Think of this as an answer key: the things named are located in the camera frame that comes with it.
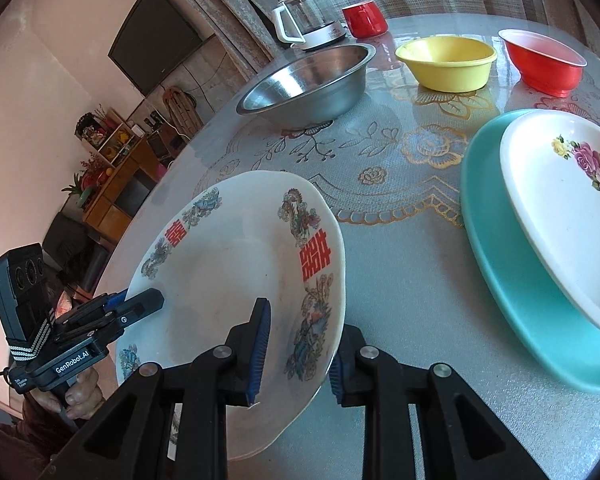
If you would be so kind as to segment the person's left hand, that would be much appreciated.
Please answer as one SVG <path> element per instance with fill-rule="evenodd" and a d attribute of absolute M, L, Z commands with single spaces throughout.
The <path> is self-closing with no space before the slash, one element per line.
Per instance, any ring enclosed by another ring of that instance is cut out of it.
<path fill-rule="evenodd" d="M 51 392 L 33 389 L 32 399 L 44 410 L 60 414 L 65 412 L 68 419 L 90 419 L 104 404 L 105 397 L 98 385 L 99 374 L 94 367 L 76 375 L 76 382 L 65 394 L 65 404 L 62 404 Z"/>

